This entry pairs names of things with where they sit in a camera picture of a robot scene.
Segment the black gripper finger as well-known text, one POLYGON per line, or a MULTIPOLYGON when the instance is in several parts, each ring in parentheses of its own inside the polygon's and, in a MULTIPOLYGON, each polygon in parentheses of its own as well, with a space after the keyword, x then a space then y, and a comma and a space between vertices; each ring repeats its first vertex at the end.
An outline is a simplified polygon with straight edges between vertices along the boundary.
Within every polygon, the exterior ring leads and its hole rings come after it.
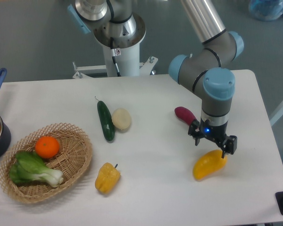
POLYGON ((195 145, 198 145, 200 140, 202 139, 202 133, 199 128, 200 122, 198 120, 193 120, 188 129, 188 135, 194 138, 195 145))
POLYGON ((233 155, 237 149, 237 137, 234 135, 226 136, 221 146, 222 158, 225 158, 227 154, 233 155))

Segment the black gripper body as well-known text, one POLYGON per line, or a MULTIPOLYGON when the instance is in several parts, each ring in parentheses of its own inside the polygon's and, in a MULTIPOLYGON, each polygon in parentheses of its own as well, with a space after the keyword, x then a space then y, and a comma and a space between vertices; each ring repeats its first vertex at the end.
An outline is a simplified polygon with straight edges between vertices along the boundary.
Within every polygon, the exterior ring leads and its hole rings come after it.
POLYGON ((226 140, 227 122, 220 126, 209 125, 208 120, 200 120, 199 130, 196 132, 194 139, 195 145, 198 145, 200 139, 205 138, 222 148, 226 140))

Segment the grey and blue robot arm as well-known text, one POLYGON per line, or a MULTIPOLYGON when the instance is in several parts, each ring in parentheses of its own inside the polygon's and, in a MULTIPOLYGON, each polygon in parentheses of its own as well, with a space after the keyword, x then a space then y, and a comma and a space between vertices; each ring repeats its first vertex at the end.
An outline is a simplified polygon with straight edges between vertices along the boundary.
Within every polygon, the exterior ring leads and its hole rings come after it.
MULTIPOLYGON (((209 0, 183 0, 182 6, 203 45, 196 56, 178 55, 168 73, 178 84, 202 101, 201 118, 186 110, 180 118, 189 125, 188 133, 196 143, 202 138, 214 142, 222 153, 233 154, 237 137, 226 134, 234 74, 225 69, 243 51, 241 36, 226 30, 209 0)), ((141 74, 140 43, 145 37, 143 19, 133 12, 129 0, 75 0, 67 8, 84 33, 92 32, 102 46, 109 77, 141 74)))

